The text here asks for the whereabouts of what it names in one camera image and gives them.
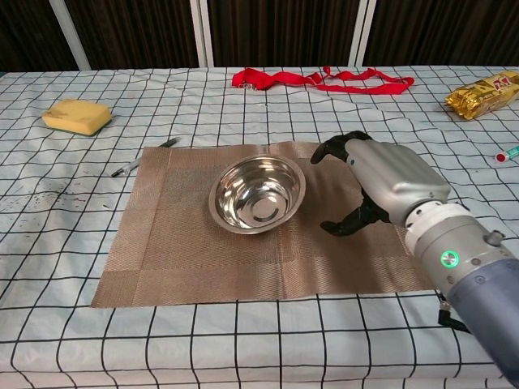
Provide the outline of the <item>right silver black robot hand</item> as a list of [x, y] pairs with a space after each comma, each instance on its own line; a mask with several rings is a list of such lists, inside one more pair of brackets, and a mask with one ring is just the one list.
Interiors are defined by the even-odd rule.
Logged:
[[351, 131], [321, 143], [311, 163], [318, 164], [328, 155], [349, 166], [362, 193], [361, 205], [342, 221], [320, 224], [333, 236], [353, 235], [379, 220], [404, 227], [416, 207], [448, 199], [448, 183], [408, 147], [378, 142], [364, 132]]

